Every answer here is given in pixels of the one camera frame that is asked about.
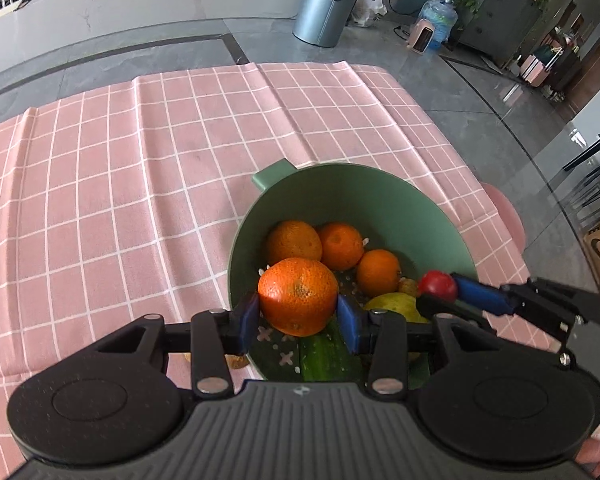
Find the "orange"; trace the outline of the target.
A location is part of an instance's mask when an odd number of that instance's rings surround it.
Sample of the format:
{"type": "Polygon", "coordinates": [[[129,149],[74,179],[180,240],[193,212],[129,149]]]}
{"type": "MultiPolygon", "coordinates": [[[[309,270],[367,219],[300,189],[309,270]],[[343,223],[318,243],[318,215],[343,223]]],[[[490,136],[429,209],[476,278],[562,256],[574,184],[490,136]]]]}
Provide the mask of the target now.
{"type": "Polygon", "coordinates": [[[363,239],[353,226],[332,222],[317,230],[322,243],[321,262],[332,271],[352,269],[364,255],[363,239]]]}
{"type": "Polygon", "coordinates": [[[401,278],[398,258],[385,249],[366,252],[356,269],[356,284],[367,297],[396,292],[401,278]]]}
{"type": "Polygon", "coordinates": [[[259,278],[260,310],[266,322],[285,335],[318,334],[335,313],[339,285],[323,263],[287,258],[259,278]]]}
{"type": "Polygon", "coordinates": [[[300,220],[280,222],[268,233],[264,250],[270,266],[287,258],[321,260],[323,255],[322,242],[316,229],[300,220]]]}

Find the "grey metal trash bin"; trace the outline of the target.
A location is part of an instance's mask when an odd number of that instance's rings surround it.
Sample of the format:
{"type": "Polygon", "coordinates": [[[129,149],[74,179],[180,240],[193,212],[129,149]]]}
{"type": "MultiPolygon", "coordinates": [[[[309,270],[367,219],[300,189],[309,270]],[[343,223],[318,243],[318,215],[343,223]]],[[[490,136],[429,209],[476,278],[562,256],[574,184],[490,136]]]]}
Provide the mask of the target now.
{"type": "Polygon", "coordinates": [[[356,0],[302,0],[294,36],[315,47],[336,47],[356,0]]]}

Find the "yellow green pear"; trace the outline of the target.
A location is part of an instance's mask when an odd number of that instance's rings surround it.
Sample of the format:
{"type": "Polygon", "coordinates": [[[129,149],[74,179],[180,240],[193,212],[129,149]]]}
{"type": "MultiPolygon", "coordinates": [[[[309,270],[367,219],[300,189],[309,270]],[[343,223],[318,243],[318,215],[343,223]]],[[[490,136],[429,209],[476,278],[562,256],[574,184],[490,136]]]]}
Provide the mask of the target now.
{"type": "Polygon", "coordinates": [[[367,301],[364,309],[371,310],[387,310],[399,313],[407,322],[410,323],[428,323],[416,308],[416,298],[404,292],[388,292],[377,296],[370,301],[367,301]]]}

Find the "brown kiwi fruit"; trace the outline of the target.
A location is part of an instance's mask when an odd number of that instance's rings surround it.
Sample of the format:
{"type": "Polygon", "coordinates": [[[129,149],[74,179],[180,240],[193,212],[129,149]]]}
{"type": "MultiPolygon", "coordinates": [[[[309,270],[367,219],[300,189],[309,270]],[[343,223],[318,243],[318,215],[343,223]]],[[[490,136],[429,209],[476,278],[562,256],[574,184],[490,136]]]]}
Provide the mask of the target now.
{"type": "Polygon", "coordinates": [[[401,278],[399,281],[398,292],[417,298],[420,294],[418,281],[411,278],[401,278]]]}
{"type": "Polygon", "coordinates": [[[250,365],[248,356],[233,356],[232,354],[227,354],[225,356],[225,361],[231,370],[241,370],[250,365]]]}

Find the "white marble tv bench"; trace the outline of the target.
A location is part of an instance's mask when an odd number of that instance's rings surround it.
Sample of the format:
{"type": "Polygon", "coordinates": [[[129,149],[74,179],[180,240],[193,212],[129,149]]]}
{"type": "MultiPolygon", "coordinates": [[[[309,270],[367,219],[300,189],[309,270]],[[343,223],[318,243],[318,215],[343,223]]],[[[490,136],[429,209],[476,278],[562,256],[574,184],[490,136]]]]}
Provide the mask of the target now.
{"type": "Polygon", "coordinates": [[[0,16],[0,73],[124,30],[224,18],[292,18],[302,0],[32,0],[0,16]]]}

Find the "white plastic bag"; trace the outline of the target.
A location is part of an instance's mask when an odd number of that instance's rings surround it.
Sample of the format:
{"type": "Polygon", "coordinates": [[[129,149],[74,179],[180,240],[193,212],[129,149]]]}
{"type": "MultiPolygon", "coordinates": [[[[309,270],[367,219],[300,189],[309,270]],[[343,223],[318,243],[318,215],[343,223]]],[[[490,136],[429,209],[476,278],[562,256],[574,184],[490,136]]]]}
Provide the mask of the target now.
{"type": "Polygon", "coordinates": [[[387,8],[384,0],[356,0],[351,20],[356,26],[367,28],[386,14],[387,8]]]}

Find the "dark green cucumber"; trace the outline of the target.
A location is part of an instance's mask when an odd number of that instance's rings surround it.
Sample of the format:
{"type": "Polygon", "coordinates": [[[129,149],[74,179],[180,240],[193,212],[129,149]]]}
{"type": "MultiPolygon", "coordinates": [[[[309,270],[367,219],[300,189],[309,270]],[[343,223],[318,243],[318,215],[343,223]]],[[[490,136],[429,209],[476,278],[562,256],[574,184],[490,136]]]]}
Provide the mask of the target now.
{"type": "Polygon", "coordinates": [[[324,330],[300,339],[300,367],[305,382],[360,382],[362,364],[352,356],[333,316],[324,330]]]}

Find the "dark grey cabinet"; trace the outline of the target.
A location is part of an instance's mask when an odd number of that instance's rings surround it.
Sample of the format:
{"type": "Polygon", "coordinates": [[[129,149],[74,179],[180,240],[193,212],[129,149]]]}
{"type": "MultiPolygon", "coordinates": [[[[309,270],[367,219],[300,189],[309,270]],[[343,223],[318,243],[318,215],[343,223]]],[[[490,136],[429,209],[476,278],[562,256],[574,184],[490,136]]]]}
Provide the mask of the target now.
{"type": "Polygon", "coordinates": [[[496,65],[507,64],[541,15],[534,0],[476,0],[475,11],[459,10],[456,41],[496,65]]]}

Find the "red tomato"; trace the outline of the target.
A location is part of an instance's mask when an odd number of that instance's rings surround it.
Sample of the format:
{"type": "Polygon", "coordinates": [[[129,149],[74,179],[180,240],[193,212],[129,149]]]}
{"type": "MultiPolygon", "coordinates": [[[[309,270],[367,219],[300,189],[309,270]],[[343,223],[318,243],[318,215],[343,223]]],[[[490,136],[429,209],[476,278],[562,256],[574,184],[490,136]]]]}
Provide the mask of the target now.
{"type": "Polygon", "coordinates": [[[418,291],[451,304],[457,300],[457,284],[450,274],[438,270],[428,271],[419,280],[418,291]]]}

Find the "blue water jug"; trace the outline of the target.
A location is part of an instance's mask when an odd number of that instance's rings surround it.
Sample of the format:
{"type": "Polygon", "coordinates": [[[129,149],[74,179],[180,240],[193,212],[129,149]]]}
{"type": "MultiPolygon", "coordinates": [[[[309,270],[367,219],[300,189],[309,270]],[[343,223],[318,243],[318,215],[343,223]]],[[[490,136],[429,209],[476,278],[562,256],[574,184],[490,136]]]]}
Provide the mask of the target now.
{"type": "Polygon", "coordinates": [[[438,50],[449,39],[458,18],[454,4],[455,0],[428,0],[422,5],[418,18],[428,21],[434,30],[430,49],[438,50]]]}

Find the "pink small heater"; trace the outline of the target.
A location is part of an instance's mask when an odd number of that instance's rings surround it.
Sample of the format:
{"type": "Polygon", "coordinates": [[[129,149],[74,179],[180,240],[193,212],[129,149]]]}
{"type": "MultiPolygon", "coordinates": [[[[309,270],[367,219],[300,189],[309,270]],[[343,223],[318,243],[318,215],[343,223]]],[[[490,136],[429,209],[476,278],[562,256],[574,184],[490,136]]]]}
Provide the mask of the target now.
{"type": "Polygon", "coordinates": [[[418,54],[423,54],[428,49],[433,36],[434,25],[426,18],[420,18],[410,29],[407,47],[418,54]]]}

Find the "green plastic bowl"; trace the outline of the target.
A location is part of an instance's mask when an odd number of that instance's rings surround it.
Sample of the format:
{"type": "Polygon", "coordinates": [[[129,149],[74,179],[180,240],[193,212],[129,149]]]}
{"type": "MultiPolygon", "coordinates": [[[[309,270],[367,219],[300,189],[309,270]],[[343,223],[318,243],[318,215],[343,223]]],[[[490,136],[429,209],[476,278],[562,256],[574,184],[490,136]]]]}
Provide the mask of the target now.
{"type": "MultiPolygon", "coordinates": [[[[261,194],[240,225],[228,265],[228,296],[237,302],[254,292],[265,268],[265,239],[284,220],[311,226],[350,224],[370,242],[388,249],[409,278],[431,270],[476,278],[478,273],[460,232],[428,196],[388,172],[352,164],[297,169],[286,159],[255,174],[261,194]]],[[[249,359],[260,376],[300,382],[300,339],[260,321],[249,359]]]]}

